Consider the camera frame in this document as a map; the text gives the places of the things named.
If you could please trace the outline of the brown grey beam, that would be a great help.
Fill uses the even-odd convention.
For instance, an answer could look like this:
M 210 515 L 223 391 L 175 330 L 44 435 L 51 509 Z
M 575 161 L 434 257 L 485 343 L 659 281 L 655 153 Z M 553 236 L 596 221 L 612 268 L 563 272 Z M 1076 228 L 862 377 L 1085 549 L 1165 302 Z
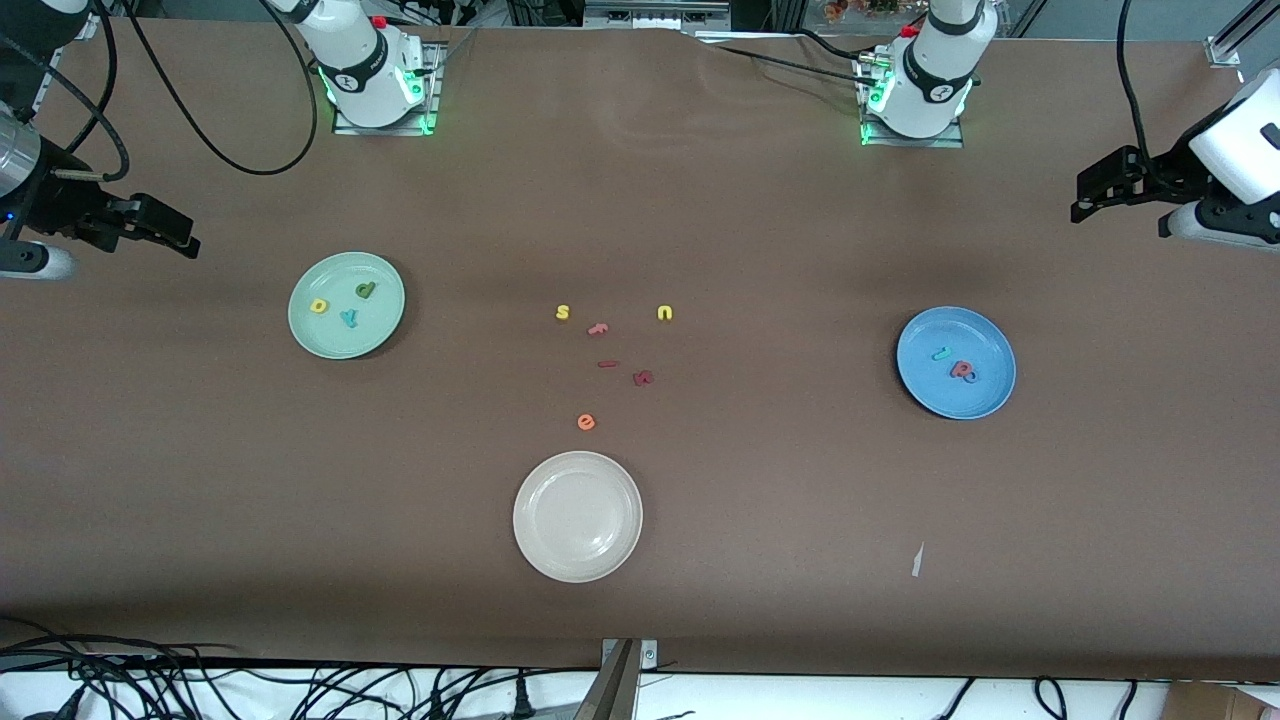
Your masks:
M 648 653 L 641 639 L 603 642 L 603 660 L 573 720 L 634 720 L 641 670 Z

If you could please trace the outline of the aluminium profile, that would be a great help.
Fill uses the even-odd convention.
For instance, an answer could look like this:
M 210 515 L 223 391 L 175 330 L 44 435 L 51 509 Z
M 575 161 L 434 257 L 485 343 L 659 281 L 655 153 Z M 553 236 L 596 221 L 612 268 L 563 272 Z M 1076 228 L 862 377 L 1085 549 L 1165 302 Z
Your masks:
M 1280 0 L 1248 0 L 1224 27 L 1204 41 L 1204 55 L 1212 68 L 1239 67 L 1239 51 L 1256 35 L 1280 19 Z

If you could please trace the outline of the grey metal device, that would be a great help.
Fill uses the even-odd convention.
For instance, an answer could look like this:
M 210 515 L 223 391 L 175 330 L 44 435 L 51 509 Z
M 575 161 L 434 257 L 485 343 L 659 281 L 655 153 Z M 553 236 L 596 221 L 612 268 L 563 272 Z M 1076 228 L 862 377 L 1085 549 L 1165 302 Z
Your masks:
M 584 0 L 589 29 L 676 29 L 730 32 L 730 0 Z

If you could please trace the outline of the cardboard box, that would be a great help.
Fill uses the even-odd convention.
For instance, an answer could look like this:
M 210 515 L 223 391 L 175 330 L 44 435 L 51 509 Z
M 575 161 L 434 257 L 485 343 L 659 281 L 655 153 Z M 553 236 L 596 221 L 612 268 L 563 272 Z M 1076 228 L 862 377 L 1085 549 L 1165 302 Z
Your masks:
M 1176 682 L 1167 689 L 1158 720 L 1280 720 L 1280 705 L 1231 685 Z

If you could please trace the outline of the blue plate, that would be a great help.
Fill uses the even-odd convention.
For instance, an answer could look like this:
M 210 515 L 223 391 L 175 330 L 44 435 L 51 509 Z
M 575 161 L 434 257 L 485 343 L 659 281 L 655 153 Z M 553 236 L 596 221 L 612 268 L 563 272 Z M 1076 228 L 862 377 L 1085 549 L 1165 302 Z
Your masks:
M 954 354 L 933 361 L 943 346 Z M 969 361 L 974 384 L 950 375 L 956 361 Z M 1012 396 L 1018 365 L 1007 336 L 987 316 L 966 307 L 938 306 L 918 313 L 902 328 L 895 350 L 906 391 L 934 415 L 974 421 L 997 413 Z

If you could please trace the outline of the brown paper table cover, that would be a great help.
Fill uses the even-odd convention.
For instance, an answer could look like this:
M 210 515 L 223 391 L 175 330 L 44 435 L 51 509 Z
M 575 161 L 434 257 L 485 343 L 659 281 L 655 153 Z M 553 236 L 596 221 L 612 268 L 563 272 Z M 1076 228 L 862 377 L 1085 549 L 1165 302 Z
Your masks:
M 259 178 L 116 37 L 114 191 L 204 247 L 0 281 L 0 615 L 264 659 L 585 667 L 641 637 L 684 671 L 1280 679 L 1280 256 L 1160 238 L 1157 205 L 1069 220 L 1132 137 L 1108 46 L 995 44 L 933 150 L 669 31 L 462 31 L 434 136 L 323 129 Z M 404 314 L 321 359 L 288 301 L 352 251 Z M 900 380 L 938 306 L 1012 345 L 997 413 Z M 575 450 L 644 505 L 585 584 L 512 528 Z

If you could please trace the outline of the white plate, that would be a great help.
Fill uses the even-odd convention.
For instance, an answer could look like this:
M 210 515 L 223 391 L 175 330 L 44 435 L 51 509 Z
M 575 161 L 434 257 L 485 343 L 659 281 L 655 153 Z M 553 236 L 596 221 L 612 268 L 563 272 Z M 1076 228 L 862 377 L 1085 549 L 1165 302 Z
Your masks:
M 575 450 L 543 460 L 526 475 L 512 528 L 532 569 L 556 582 L 585 584 L 631 557 L 643 537 L 644 505 L 622 464 Z

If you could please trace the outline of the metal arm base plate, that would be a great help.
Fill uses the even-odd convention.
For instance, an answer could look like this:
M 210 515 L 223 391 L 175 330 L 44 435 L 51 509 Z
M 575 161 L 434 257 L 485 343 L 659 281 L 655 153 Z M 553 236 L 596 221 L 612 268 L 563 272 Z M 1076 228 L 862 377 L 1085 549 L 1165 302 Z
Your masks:
M 365 78 L 343 70 L 321 70 L 326 96 L 335 108 L 337 135 L 425 137 L 434 133 L 448 46 L 424 42 L 397 28 L 384 28 L 381 67 Z
M 910 65 L 887 46 L 860 53 L 851 61 L 858 88 L 863 146 L 960 149 L 960 115 L 973 90 L 973 78 L 937 83 L 932 76 L 916 85 Z

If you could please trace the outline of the metal table bracket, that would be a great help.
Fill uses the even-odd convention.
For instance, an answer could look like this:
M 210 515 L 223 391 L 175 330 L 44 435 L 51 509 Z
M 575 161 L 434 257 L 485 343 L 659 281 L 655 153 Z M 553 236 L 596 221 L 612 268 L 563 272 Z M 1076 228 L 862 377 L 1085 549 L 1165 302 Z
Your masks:
M 659 652 L 658 652 L 658 639 L 654 638 L 632 638 L 634 650 L 640 657 L 640 669 L 643 673 L 655 671 L 659 665 Z M 622 643 L 622 639 L 605 638 L 602 641 L 602 656 L 600 667 L 604 667 L 609 656 L 614 648 Z

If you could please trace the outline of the green plate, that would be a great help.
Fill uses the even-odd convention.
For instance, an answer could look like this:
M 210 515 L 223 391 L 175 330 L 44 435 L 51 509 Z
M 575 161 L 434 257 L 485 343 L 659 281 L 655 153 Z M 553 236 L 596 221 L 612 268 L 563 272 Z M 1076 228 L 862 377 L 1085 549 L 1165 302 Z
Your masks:
M 355 293 L 357 284 L 375 281 L 376 291 L 367 300 Z M 325 299 L 330 307 L 312 314 L 314 299 Z M 307 352 L 326 360 L 349 360 L 370 354 L 385 343 L 404 314 L 406 290 L 398 270 L 371 252 L 339 252 L 324 258 L 294 283 L 287 306 L 287 319 L 294 341 Z M 340 311 L 357 311 L 357 327 L 351 329 Z

